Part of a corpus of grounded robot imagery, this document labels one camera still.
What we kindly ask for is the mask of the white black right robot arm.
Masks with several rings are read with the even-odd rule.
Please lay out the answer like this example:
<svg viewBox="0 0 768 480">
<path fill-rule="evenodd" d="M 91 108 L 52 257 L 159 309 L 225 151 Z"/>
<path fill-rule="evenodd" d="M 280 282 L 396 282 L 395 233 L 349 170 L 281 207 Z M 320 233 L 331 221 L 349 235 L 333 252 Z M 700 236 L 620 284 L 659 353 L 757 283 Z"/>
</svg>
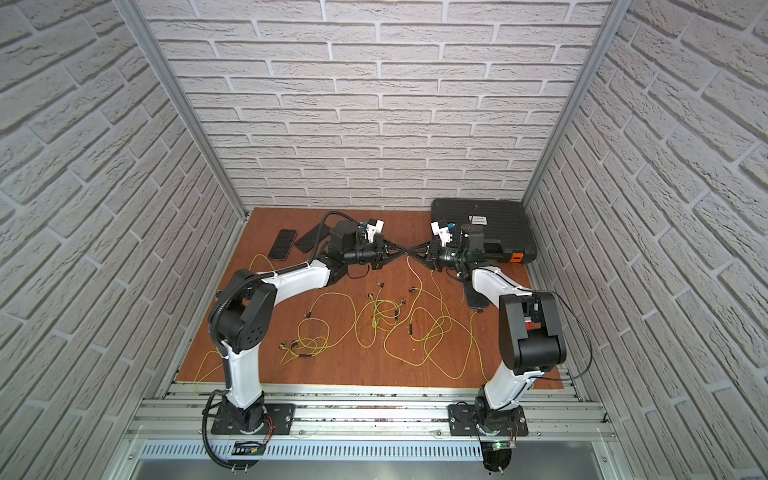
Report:
<svg viewBox="0 0 768 480">
<path fill-rule="evenodd" d="M 522 397 L 567 357 L 554 295 L 521 286 L 478 250 L 450 249 L 434 240 L 409 249 L 408 255 L 431 270 L 455 272 L 460 282 L 497 308 L 501 361 L 475 399 L 474 431 L 482 436 L 521 434 Z"/>
</svg>

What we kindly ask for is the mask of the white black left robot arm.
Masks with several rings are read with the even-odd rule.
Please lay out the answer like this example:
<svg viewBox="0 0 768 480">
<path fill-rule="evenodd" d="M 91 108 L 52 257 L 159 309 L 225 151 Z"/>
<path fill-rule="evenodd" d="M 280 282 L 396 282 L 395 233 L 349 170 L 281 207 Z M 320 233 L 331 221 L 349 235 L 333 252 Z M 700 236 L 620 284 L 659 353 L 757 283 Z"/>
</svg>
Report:
<svg viewBox="0 0 768 480">
<path fill-rule="evenodd" d="M 310 257 L 303 263 L 275 271 L 237 271 L 219 296 L 209 317 L 209 335 L 221 356 L 225 387 L 216 420 L 223 432 L 252 434 L 266 423 L 264 390 L 259 379 L 259 348 L 268 333 L 275 306 L 295 296 L 322 289 L 348 275 L 354 265 L 379 270 L 407 253 L 387 240 L 383 222 L 358 222 L 341 212 L 327 217 L 341 220 L 322 234 L 315 229 Z"/>
</svg>

